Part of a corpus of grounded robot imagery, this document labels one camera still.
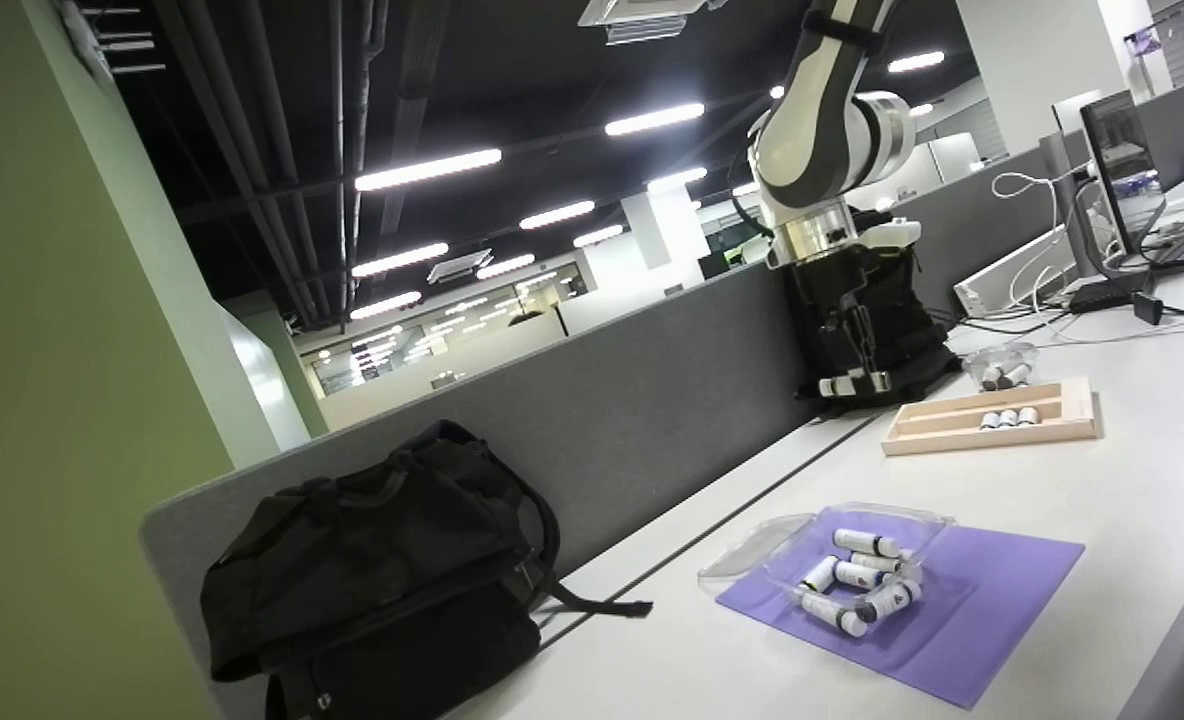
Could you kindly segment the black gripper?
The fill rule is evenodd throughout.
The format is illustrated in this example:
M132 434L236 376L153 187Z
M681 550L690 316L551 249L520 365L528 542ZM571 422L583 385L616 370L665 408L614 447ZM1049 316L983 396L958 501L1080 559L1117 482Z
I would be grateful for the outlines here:
M892 396L892 376L907 365L901 349L911 303L911 252L846 242L792 268L800 299L805 356L826 400Z

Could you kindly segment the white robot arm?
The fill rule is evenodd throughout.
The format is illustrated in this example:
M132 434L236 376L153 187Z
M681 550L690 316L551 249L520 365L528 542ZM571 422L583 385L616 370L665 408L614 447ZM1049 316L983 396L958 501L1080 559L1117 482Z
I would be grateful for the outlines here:
M772 211L779 261L808 316L808 365L820 400L898 392L879 332L864 309L877 252L860 242L846 197L892 176L911 145L898 90L864 90L860 74L886 45L898 0L813 0L786 94L757 121L752 178Z

